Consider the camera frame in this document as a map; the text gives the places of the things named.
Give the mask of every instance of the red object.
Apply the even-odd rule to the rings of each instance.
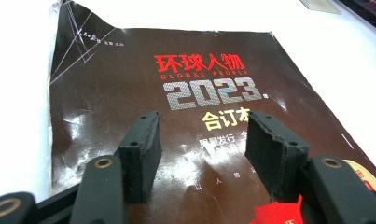
[[[303,224],[301,199],[300,196],[297,203],[270,203],[256,207],[256,218],[250,224]]]

